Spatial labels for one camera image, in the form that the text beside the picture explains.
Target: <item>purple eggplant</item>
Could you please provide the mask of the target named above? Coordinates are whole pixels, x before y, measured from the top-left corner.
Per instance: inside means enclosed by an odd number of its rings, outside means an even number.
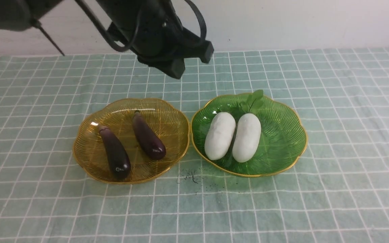
[[[166,147],[154,131],[145,122],[139,110],[134,112],[133,131],[142,150],[153,160],[160,160],[166,155]]]
[[[110,171],[119,180],[124,180],[131,170],[130,160],[124,146],[107,126],[99,125],[98,129],[105,145]]]

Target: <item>green plate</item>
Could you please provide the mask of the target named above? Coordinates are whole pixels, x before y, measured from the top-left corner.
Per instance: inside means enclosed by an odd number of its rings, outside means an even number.
[[[261,122],[261,138],[252,159],[238,163],[232,157],[233,141],[227,154],[211,161],[204,150],[210,124],[218,112],[229,112],[238,123],[250,112]],[[296,112],[289,106],[273,101],[262,90],[238,95],[222,95],[210,100],[193,116],[191,139],[196,151],[208,162],[230,174],[241,177],[264,177],[290,169],[307,147],[307,132]]]

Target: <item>amber glass plate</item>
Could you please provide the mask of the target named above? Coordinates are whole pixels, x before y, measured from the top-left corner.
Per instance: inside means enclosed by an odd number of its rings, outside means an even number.
[[[150,128],[166,147],[166,156],[151,160],[140,148],[131,120],[135,110],[144,116]],[[124,181],[109,170],[106,151],[97,124],[108,126],[122,142],[131,162],[131,172]],[[79,127],[73,145],[77,163],[92,178],[104,183],[135,184],[159,177],[185,155],[190,141],[187,117],[160,99],[124,99],[91,114]]]
[[[248,112],[258,117],[261,122],[261,138],[252,159],[238,163],[232,157],[233,141],[223,158],[214,161],[207,158],[205,138],[218,112],[229,112],[237,123]],[[303,154],[308,141],[296,112],[289,106],[264,96],[261,90],[223,95],[210,100],[193,116],[191,133],[196,151],[205,160],[225,172],[241,177],[271,176],[290,169]]]

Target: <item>white radish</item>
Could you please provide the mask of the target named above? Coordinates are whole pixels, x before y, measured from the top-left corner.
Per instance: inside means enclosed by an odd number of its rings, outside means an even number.
[[[223,158],[232,142],[236,122],[228,112],[219,112],[212,120],[205,138],[205,154],[210,160]]]
[[[261,138],[261,122],[251,113],[244,114],[238,121],[235,142],[233,143],[233,158],[244,163],[250,160],[258,149]]]

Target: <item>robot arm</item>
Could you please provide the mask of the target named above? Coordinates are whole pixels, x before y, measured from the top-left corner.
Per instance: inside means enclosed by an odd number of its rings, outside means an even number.
[[[61,1],[0,0],[0,29],[24,31],[34,27],[58,48],[39,19]],[[205,21],[190,0],[185,1],[196,14],[201,28],[200,37],[182,26],[170,0],[96,0],[112,20],[108,29],[103,27],[83,0],[75,1],[115,51],[131,50],[139,62],[170,77],[181,78],[185,71],[185,58],[196,57],[203,63],[210,62],[214,49],[212,43],[205,40]]]

